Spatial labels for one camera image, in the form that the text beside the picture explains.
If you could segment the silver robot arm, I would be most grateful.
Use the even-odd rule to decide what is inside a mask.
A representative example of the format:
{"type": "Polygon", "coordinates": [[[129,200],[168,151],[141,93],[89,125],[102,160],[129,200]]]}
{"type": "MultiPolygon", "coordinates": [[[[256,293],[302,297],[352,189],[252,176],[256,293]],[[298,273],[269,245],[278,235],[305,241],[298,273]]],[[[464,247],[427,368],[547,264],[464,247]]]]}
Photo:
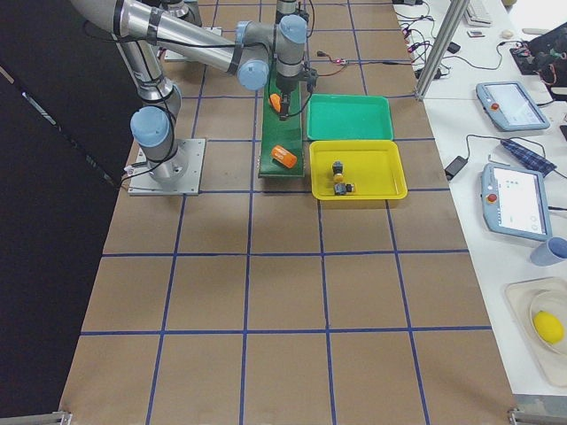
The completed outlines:
{"type": "Polygon", "coordinates": [[[195,1],[163,1],[158,7],[141,1],[75,1],[89,23],[116,43],[146,106],[155,106],[173,129],[181,106],[180,90],[164,75],[158,49],[235,75],[250,91],[264,93],[259,175],[303,175],[300,115],[306,102],[300,83],[315,88],[318,74],[305,60],[309,15],[296,1],[276,4],[272,25],[237,24],[229,40],[201,26],[195,1]]]}
{"type": "Polygon", "coordinates": [[[288,15],[298,15],[301,18],[308,20],[309,13],[307,8],[297,0],[277,0],[276,1],[276,22],[281,18],[288,15]]]}

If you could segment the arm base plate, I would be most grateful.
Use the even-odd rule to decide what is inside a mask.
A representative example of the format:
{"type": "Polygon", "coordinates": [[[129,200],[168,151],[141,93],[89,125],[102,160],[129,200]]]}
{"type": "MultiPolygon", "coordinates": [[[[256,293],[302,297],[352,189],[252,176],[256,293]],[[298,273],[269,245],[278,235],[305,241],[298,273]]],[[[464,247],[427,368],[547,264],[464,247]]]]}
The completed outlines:
{"type": "Polygon", "coordinates": [[[196,196],[206,150],[205,139],[176,139],[175,155],[150,172],[154,166],[148,162],[142,148],[138,149],[136,166],[129,179],[130,196],[196,196]]]}

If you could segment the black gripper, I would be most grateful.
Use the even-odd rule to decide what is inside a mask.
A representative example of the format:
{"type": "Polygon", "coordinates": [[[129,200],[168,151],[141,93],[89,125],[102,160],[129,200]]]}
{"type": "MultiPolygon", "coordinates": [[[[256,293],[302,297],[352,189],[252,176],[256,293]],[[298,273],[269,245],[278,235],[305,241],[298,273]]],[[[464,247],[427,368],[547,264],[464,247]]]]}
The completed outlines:
{"type": "Polygon", "coordinates": [[[317,83],[316,74],[297,74],[294,76],[284,76],[278,74],[276,76],[276,86],[283,94],[283,100],[277,102],[277,112],[279,120],[287,119],[290,115],[291,93],[298,87],[300,82],[305,82],[307,92],[312,94],[317,83]]]}

